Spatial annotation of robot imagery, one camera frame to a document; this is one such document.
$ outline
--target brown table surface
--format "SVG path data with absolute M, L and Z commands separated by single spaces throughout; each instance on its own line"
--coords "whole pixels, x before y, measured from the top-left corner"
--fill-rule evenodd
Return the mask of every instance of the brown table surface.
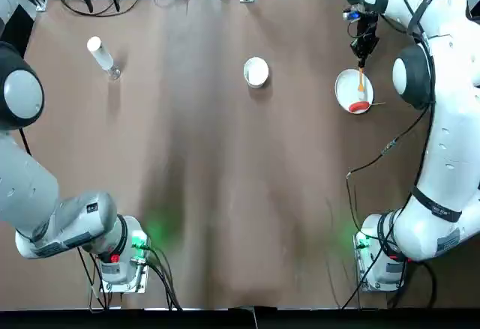
M 419 114 L 392 85 L 407 39 L 383 23 L 366 74 L 386 104 L 366 115 L 338 106 L 335 79 L 356 65 L 345 5 L 141 0 L 125 15 L 98 19 L 51 0 L 26 54 L 46 92 L 43 115 L 26 131 L 33 155 L 63 196 L 107 190 L 119 213 L 140 220 L 167 252 L 184 307 L 342 305 L 356 286 L 345 174 Z M 121 65 L 118 82 L 87 51 L 93 35 Z M 243 78 L 255 55 L 271 71 L 262 91 L 249 91 Z M 426 124 L 354 177 L 360 223 L 403 203 Z M 76 251 L 27 261 L 12 228 L 2 223 L 0 235 L 0 309 L 86 307 Z M 439 306 L 476 305 L 465 294 L 477 285 L 476 243 L 433 261 Z M 406 304 L 428 300 L 422 275 Z M 384 307 L 386 296 L 362 295 L 361 305 Z M 165 307 L 158 279 L 152 274 L 147 294 L 125 295 L 122 306 Z

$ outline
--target label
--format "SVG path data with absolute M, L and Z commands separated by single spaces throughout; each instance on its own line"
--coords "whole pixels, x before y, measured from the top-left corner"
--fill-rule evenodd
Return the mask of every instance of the label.
M 402 263 L 387 263 L 387 273 L 401 273 L 404 265 Z
M 87 214 L 88 213 L 93 213 L 94 211 L 98 210 L 98 204 L 97 203 L 92 203 L 87 205 Z
M 447 250 L 455 247 L 460 243 L 460 229 L 456 228 L 452 233 L 443 238 L 436 240 L 436 255 L 443 254 Z
M 120 264 L 102 264 L 101 270 L 102 274 L 118 274 L 120 273 Z

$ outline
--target white bowl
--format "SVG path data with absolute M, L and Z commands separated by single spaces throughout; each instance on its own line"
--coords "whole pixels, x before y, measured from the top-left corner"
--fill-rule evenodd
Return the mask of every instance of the white bowl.
M 338 103 L 348 113 L 362 114 L 368 111 L 374 102 L 374 88 L 370 83 L 370 80 L 363 73 L 363 86 L 367 97 L 364 100 L 359 99 L 359 76 L 360 72 L 356 69 L 346 69 L 338 74 L 337 81 L 335 82 L 335 96 Z M 350 106 L 357 102 L 368 102 L 368 108 L 360 109 L 356 112 L 350 111 Z
M 250 58 L 243 66 L 243 76 L 251 88 L 260 88 L 269 77 L 269 66 L 259 57 Z

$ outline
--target white bottle cap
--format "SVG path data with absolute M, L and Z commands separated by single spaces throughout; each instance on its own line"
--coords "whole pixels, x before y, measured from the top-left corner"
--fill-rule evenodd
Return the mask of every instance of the white bottle cap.
M 87 48 L 102 69 L 109 70 L 113 67 L 113 58 L 110 53 L 108 53 L 107 48 L 102 44 L 99 37 L 91 37 L 88 40 Z

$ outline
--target orange spoon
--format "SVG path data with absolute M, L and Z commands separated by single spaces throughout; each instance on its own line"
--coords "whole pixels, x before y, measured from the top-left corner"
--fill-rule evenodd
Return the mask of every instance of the orange spoon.
M 360 76 L 360 83 L 358 84 L 358 98 L 359 100 L 366 100 L 365 88 L 363 86 L 363 68 L 358 69 Z

